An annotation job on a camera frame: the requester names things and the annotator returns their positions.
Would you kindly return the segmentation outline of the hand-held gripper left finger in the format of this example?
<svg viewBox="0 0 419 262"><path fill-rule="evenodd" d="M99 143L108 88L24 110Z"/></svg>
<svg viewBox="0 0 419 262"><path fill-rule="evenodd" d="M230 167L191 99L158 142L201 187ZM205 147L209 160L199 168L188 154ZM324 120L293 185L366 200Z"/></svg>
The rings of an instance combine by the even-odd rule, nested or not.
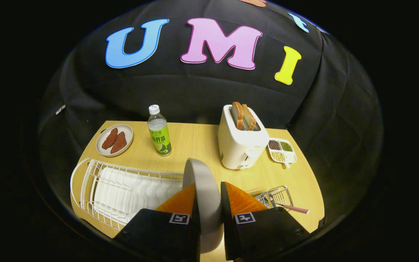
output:
<svg viewBox="0 0 419 262"><path fill-rule="evenodd" d="M141 209L114 241L155 262L199 262L200 217L195 183L154 210Z"/></svg>

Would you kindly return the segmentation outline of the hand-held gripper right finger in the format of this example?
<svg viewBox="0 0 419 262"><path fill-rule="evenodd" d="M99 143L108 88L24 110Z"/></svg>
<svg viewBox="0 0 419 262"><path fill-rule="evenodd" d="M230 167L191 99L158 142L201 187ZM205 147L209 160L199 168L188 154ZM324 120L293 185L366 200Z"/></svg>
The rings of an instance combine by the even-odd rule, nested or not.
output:
<svg viewBox="0 0 419 262"><path fill-rule="evenodd" d="M284 207L267 208L226 181L220 189L226 260L272 261L309 238Z"/></svg>

